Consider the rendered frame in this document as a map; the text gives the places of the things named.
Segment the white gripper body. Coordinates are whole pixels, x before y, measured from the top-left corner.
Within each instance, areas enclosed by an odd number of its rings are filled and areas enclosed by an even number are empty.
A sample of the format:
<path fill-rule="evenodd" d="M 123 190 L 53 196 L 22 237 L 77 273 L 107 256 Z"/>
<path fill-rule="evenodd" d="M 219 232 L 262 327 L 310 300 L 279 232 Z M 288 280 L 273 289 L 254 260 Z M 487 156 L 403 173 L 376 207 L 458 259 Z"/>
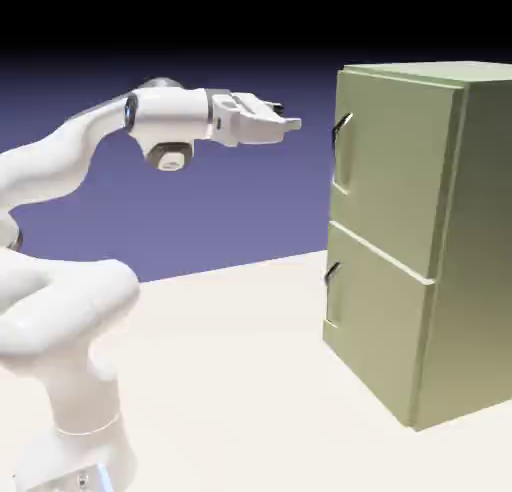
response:
<path fill-rule="evenodd" d="M 284 139 L 284 119 L 250 93 L 231 93 L 236 112 L 230 116 L 230 145 L 275 144 Z"/>

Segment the tall green cabinet door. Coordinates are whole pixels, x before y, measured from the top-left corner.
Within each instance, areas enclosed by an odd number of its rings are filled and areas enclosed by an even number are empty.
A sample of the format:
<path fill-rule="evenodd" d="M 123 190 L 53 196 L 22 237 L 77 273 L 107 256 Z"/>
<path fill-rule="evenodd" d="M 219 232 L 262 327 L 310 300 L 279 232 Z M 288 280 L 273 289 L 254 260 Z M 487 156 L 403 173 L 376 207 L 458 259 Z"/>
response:
<path fill-rule="evenodd" d="M 455 80 L 345 68 L 336 120 L 353 113 L 349 188 L 332 220 L 426 278 L 436 273 L 465 89 Z"/>

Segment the green cabinet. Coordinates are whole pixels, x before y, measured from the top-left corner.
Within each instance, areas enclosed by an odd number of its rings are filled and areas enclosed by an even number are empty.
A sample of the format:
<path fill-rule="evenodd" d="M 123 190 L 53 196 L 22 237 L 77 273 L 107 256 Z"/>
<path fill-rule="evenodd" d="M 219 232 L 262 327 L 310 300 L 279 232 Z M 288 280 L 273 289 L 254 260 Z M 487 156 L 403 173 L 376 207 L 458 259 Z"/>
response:
<path fill-rule="evenodd" d="M 512 64 L 345 68 L 455 80 L 465 89 L 407 427 L 422 431 L 512 400 Z"/>

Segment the short green cabinet door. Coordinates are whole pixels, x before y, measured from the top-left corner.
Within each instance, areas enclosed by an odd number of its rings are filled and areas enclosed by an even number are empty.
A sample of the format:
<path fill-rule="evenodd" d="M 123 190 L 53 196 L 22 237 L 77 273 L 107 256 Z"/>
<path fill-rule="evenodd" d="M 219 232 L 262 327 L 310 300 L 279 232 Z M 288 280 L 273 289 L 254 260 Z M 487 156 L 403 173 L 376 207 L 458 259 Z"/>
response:
<path fill-rule="evenodd" d="M 378 250 L 347 228 L 328 226 L 326 271 L 334 277 L 338 327 L 323 339 L 404 425 L 414 424 L 420 343 L 435 280 Z"/>

